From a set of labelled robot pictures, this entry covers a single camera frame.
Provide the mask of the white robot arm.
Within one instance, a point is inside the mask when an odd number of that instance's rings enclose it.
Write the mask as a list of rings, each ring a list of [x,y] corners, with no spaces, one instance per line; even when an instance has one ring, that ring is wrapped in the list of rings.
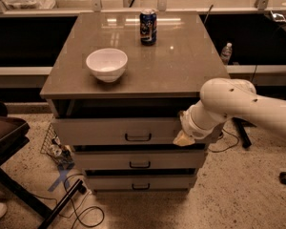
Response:
[[[203,84],[200,100],[180,113],[177,146],[204,139],[213,129],[236,117],[286,140],[286,100],[258,95],[247,80],[214,78]]]

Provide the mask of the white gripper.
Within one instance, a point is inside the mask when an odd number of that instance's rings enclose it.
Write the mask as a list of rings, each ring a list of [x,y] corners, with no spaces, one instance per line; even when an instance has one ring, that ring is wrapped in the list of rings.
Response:
[[[173,144],[184,147],[193,145],[203,139],[214,129],[214,120],[202,106],[191,106],[179,114],[181,130],[174,138]]]

